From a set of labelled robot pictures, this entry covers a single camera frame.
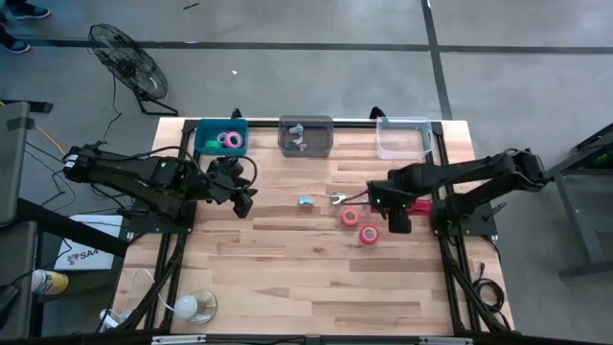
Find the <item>concrete floor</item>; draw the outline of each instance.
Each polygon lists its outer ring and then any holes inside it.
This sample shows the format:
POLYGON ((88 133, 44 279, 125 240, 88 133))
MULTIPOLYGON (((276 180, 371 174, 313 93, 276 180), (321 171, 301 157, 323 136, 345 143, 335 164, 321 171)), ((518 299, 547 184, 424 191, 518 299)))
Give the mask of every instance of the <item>concrete floor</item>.
MULTIPOLYGON (((12 21, 12 33, 85 39, 91 24, 116 25, 137 40, 285 43, 426 44, 420 0, 52 0, 44 21, 12 21)), ((440 44, 611 46, 613 3, 607 0, 430 0, 440 44)), ((388 113, 442 117, 427 52, 278 50, 148 50, 166 74, 165 101, 185 116, 327 114, 363 118, 379 105, 388 113)), ((530 147, 546 166, 611 122, 613 56, 442 54, 454 119, 468 120, 478 155, 530 147)), ((0 96, 44 100, 55 108, 35 115, 65 147, 102 138, 114 116, 112 77, 83 48, 34 47, 24 56, 0 54, 0 96)), ((150 148, 157 119, 142 115, 118 85, 124 113, 108 150, 150 148)), ((29 141, 54 147, 38 133, 29 141)), ((57 163, 38 155, 59 169, 57 163)), ((54 193, 50 175, 26 158, 22 196, 42 202, 54 193)), ((77 202, 65 214, 113 207, 88 187, 71 184, 77 202)), ((562 283, 557 272, 579 265, 554 186, 514 193, 496 216, 513 319, 524 334, 613 342, 613 274, 562 283)), ((70 200, 68 195, 50 207, 70 200)), ((46 310, 47 334, 87 332, 107 297, 59 301, 46 310)))

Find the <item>wooden tabletop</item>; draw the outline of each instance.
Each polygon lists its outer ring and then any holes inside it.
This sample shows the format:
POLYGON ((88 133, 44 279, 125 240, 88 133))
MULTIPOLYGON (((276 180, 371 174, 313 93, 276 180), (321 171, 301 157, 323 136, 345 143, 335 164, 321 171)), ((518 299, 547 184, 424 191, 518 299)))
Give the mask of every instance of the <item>wooden tabletop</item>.
MULTIPOLYGON (((160 119, 153 148, 178 146, 184 120, 160 119)), ((443 122, 443 130, 451 163, 474 159, 466 122, 443 122)), ((441 251, 427 218, 411 217, 410 235, 390 234, 387 222, 364 207, 359 226, 374 224, 381 233, 377 244, 365 246, 355 228, 340 222, 340 207, 329 202, 332 192, 357 194, 365 190, 366 181, 383 179, 388 170, 415 161, 378 159, 375 130, 353 128, 334 130, 327 159, 285 158, 277 146, 277 129, 250 128, 247 155, 259 169, 254 185, 259 192, 249 216, 237 218, 231 202, 198 203, 183 259, 177 297, 206 288, 217 298, 216 316, 202 326, 175 317, 174 333, 453 333, 441 251), (315 205, 298 206, 300 195, 313 198, 315 205)), ((209 160, 203 156, 202 166, 209 160)), ((251 178, 253 169, 247 162, 244 166, 244 176, 251 178)), ((456 191, 470 188, 474 184, 457 185, 456 191)), ((149 234, 129 247, 115 311, 124 309, 137 269, 153 272, 159 242, 159 235, 149 234)), ((481 238, 465 242, 473 279, 479 264, 485 263, 485 276, 504 289, 491 244, 481 238)), ((151 285, 146 274, 139 276, 129 310, 151 285)), ((462 293, 459 300, 468 327, 462 293)), ((508 301, 503 313, 512 323, 508 301)))

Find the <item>electric fan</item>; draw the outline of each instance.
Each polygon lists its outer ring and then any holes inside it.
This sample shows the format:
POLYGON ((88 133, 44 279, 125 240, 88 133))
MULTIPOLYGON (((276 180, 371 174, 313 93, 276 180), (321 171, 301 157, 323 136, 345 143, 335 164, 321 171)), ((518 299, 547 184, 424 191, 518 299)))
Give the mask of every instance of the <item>electric fan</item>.
POLYGON ((134 92, 143 113, 179 116, 176 109, 158 101, 166 96, 169 83, 153 58, 132 38, 111 25, 97 24, 89 29, 89 41, 100 62, 134 92), (147 111, 143 102, 158 104, 169 112, 147 111))

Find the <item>red tape roll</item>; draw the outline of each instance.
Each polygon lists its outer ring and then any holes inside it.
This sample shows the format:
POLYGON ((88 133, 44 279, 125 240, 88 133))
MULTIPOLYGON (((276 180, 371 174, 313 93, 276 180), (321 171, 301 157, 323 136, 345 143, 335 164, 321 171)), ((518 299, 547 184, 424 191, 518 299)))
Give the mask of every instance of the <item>red tape roll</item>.
POLYGON ((379 238, 379 231, 374 225, 366 225, 360 230, 360 240, 364 244, 375 244, 379 238))
POLYGON ((347 226, 355 226, 360 222, 360 216, 355 207, 343 207, 341 221, 347 226))

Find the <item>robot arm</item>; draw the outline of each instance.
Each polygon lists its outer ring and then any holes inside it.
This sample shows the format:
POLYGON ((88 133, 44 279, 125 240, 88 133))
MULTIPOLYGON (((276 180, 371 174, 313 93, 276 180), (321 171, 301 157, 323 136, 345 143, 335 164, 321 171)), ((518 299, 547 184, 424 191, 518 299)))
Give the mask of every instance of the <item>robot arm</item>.
POLYGON ((388 171, 386 180, 369 181, 369 203, 389 220, 390 232, 407 234, 411 232, 411 222, 406 210, 419 196, 446 185, 489 179, 466 194, 447 196, 447 216, 456 220, 511 191, 540 191, 549 181, 544 172, 540 158, 529 149, 507 149, 494 156, 447 166, 412 164, 388 171))
POLYGON ((181 219, 194 200, 231 200, 237 216, 245 218, 257 192, 240 177, 243 167, 236 157, 217 158, 202 172, 197 163, 185 159, 124 156, 86 145, 72 147, 65 161, 63 172, 69 180, 113 188, 141 200, 163 219, 181 219))

